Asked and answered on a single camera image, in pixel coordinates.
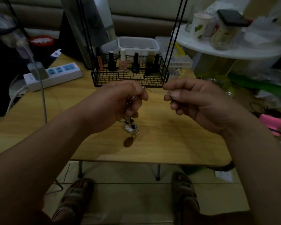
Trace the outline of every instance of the red lid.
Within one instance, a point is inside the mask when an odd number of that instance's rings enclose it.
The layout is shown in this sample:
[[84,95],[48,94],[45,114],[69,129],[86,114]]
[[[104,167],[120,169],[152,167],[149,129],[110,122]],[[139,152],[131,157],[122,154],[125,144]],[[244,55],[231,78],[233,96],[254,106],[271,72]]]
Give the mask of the red lid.
[[36,46],[51,46],[54,44],[54,38],[49,35],[38,35],[30,37],[29,42]]

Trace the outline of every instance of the slipper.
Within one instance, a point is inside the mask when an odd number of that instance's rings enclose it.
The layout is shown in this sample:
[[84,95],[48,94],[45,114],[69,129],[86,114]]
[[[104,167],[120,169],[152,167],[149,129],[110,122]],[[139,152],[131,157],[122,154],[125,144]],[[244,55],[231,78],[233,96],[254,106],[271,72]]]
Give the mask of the slipper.
[[[86,191],[83,191],[84,190],[83,187],[82,188],[73,187],[77,182],[81,182],[81,181],[88,183]],[[80,225],[83,218],[83,214],[92,196],[93,189],[94,189],[94,183],[89,178],[82,178],[74,182],[62,196],[58,204],[57,210],[53,215],[52,221],[54,221],[54,219],[56,218],[56,216],[60,211],[65,209],[70,211],[71,214],[73,215],[74,218],[73,225]]]
[[172,175],[171,185],[174,201],[174,224],[178,225],[180,224],[181,205],[184,201],[192,200],[197,205],[198,211],[200,211],[200,207],[194,185],[185,174],[181,172],[174,172]]

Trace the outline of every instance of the tile floor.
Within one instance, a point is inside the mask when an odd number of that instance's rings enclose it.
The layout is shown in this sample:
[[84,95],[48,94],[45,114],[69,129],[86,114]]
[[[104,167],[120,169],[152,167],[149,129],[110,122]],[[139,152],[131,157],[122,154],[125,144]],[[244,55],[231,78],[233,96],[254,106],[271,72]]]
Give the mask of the tile floor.
[[[156,164],[83,162],[84,177],[96,184],[94,195],[82,224],[144,224],[173,222],[170,179],[177,165],[161,165],[161,180],[156,181]],[[190,175],[201,212],[213,215],[248,210],[248,203],[236,170],[234,183],[215,177],[214,171],[203,169]],[[66,190],[77,179],[78,162],[69,162],[58,176]],[[59,187],[52,185],[51,190]],[[52,216],[63,192],[45,197],[45,208]]]

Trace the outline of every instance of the left hand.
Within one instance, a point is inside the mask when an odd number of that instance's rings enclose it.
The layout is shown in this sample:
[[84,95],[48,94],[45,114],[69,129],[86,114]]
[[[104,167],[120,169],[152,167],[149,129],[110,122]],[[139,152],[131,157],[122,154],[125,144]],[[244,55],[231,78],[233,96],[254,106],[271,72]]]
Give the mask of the left hand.
[[[132,96],[133,102],[127,108]],[[89,124],[91,133],[98,133],[123,117],[137,118],[142,100],[148,98],[146,90],[137,81],[113,81],[82,100],[75,109]]]

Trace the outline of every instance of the black wire basket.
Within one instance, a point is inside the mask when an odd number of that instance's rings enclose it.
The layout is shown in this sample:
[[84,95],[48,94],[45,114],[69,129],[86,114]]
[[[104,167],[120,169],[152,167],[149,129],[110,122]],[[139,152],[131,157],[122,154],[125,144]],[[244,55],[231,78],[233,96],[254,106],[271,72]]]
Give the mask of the black wire basket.
[[85,38],[87,52],[88,52],[88,55],[90,57],[90,61],[91,61],[93,67],[88,68],[85,63],[84,63],[84,66],[87,69],[92,70],[91,74],[92,74],[92,79],[93,79],[95,87],[101,87],[104,84],[106,84],[110,81],[115,81],[115,80],[136,80],[145,87],[161,88],[162,85],[164,83],[166,83],[167,80],[169,79],[169,72],[168,72],[169,63],[170,63],[172,53],[173,53],[173,50],[175,47],[180,25],[182,23],[187,1],[188,0],[180,0],[179,9],[178,9],[175,24],[173,27],[173,32],[174,32],[176,25],[179,22],[177,32],[176,32],[175,38],[173,38],[174,33],[172,33],[172,35],[171,35],[171,39],[169,42],[169,47],[168,47],[165,59],[163,59],[162,57],[159,57],[158,71],[156,71],[156,68],[155,68],[154,72],[150,72],[150,70],[146,68],[147,56],[139,56],[138,57],[139,58],[138,63],[140,64],[139,73],[133,73],[131,71],[131,64],[133,62],[134,56],[128,56],[128,55],[126,56],[126,59],[128,61],[126,72],[121,71],[119,69],[119,63],[118,63],[118,59],[120,57],[119,55],[114,55],[114,60],[116,61],[116,68],[115,68],[116,71],[108,70],[108,63],[107,63],[107,61],[109,60],[108,54],[101,55],[101,58],[103,61],[103,70],[100,70],[98,68],[98,66],[99,66],[98,57],[95,56],[95,53],[93,51],[92,42],[90,40],[90,32],[89,32],[90,30],[89,30],[89,28],[88,28],[89,26],[87,24],[88,21],[85,17],[83,3],[82,3],[82,0],[76,0],[77,8],[78,8],[78,12],[80,15],[80,20],[81,20],[81,25],[82,25],[82,29],[83,29],[83,35]]
[[134,60],[134,56],[126,56],[127,71],[122,71],[119,69],[118,60],[120,59],[120,55],[113,56],[113,59],[116,61],[116,71],[108,70],[108,54],[102,54],[101,58],[102,60],[105,60],[103,63],[104,70],[99,70],[97,68],[92,70],[92,78],[95,87],[101,87],[104,84],[115,80],[136,80],[145,87],[160,88],[169,79],[169,72],[162,57],[159,57],[157,68],[158,71],[152,72],[152,67],[146,66],[147,56],[139,56],[139,73],[133,73],[131,70],[131,64]]

